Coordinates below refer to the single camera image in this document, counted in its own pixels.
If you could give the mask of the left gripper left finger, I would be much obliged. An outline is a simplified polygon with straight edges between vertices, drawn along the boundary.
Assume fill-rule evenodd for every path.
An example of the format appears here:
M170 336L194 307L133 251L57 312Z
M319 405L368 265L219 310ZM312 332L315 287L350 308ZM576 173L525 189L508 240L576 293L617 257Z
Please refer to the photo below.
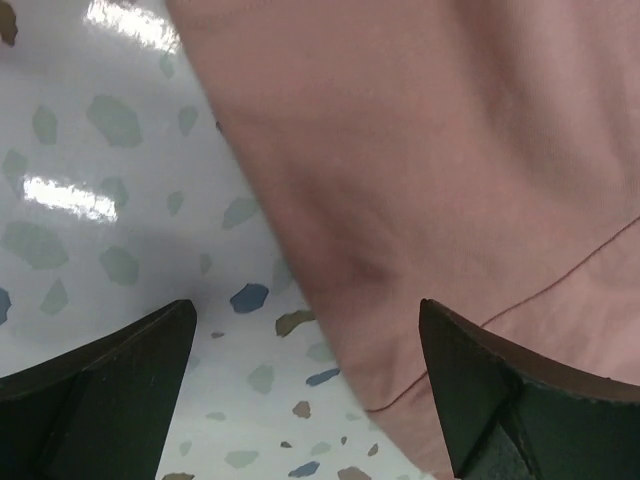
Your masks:
M4 479L153 479L197 313L177 300L1 380Z

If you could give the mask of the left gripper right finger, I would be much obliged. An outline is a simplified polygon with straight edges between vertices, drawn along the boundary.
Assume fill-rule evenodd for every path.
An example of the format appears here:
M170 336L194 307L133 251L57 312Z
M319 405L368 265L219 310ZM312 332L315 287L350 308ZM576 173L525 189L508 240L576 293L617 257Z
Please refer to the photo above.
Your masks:
M434 300L419 331L457 479L636 479L639 388L576 370Z

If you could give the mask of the dusty pink printed t-shirt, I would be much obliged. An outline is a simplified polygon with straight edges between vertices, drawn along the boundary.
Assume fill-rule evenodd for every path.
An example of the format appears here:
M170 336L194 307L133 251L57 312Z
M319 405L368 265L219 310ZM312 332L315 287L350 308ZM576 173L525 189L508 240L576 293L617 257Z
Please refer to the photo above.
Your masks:
M451 465L435 299L639 379L635 1L171 1L184 50L368 416Z

